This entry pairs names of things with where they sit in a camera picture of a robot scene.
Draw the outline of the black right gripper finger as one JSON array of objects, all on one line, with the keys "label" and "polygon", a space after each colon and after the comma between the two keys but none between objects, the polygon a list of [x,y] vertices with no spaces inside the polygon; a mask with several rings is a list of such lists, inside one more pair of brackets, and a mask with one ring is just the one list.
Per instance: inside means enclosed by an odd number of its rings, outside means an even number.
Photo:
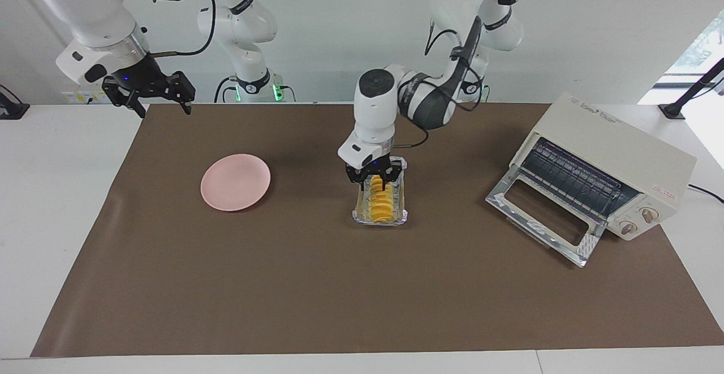
[{"label": "black right gripper finger", "polygon": [[140,118],[145,118],[146,109],[138,101],[139,96],[137,90],[132,90],[129,94],[121,91],[119,83],[114,78],[104,78],[102,81],[102,90],[106,94],[109,101],[117,108],[127,108],[134,111]]},{"label": "black right gripper finger", "polygon": [[196,88],[183,72],[176,71],[167,77],[167,98],[178,103],[186,115],[191,115]]}]

